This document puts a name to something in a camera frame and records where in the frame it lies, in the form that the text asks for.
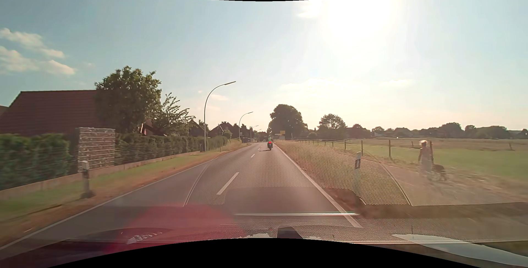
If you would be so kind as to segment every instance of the green hedge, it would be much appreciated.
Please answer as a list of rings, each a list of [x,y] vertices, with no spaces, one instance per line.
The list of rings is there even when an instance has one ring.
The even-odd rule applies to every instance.
[[[62,134],[0,134],[0,190],[67,175],[75,168]]]
[[[200,150],[203,137],[142,136],[137,133],[117,134],[115,139],[115,164],[128,164],[174,154]],[[228,144],[224,136],[208,138],[207,149],[218,149]]]

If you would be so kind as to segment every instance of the dashed center line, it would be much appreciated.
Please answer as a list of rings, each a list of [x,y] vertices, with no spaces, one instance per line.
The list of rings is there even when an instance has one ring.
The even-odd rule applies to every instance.
[[[218,191],[218,193],[216,193],[217,195],[221,195],[229,186],[229,184],[233,181],[233,179],[235,177],[237,177],[237,175],[239,174],[240,172],[237,172],[233,175],[233,177],[226,183],[224,184],[224,186],[220,189],[220,191]]]

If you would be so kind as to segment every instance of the black dog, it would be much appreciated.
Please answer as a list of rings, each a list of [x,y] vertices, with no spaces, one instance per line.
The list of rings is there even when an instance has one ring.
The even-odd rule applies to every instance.
[[[445,170],[444,166],[435,164],[435,165],[432,166],[432,170],[434,172],[436,172],[436,173],[439,173],[444,180],[447,180],[446,170]]]

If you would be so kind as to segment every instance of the lamp post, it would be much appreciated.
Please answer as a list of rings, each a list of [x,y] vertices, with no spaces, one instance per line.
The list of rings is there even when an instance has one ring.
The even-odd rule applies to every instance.
[[[251,131],[249,131],[249,138],[251,138],[251,134],[252,134],[252,132],[253,132],[253,128],[255,128],[255,127],[251,127]]]
[[[246,114],[250,114],[252,113],[253,111],[251,112],[248,112],[248,113],[245,113],[245,114],[242,114],[242,116],[240,117],[239,121],[238,121],[238,138],[242,140],[242,138],[240,137],[240,121],[242,120],[242,117],[245,116]]]
[[[219,85],[218,87],[221,87],[221,86],[227,86],[227,85],[230,85],[232,84],[233,82],[228,82],[226,84],[223,84],[223,85]],[[207,106],[207,100],[209,99],[209,96],[211,95],[211,93],[213,93],[213,91],[216,89],[212,89],[211,92],[209,93],[209,95],[207,95],[207,98],[205,99],[205,104],[203,106],[203,151],[206,152],[207,151],[207,126],[205,124],[205,107]]]

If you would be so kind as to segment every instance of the person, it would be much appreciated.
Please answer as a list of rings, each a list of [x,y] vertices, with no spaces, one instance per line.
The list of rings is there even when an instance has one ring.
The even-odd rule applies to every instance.
[[[431,149],[427,147],[427,140],[420,141],[422,147],[418,156],[418,162],[421,164],[422,172],[431,180],[432,156]]]

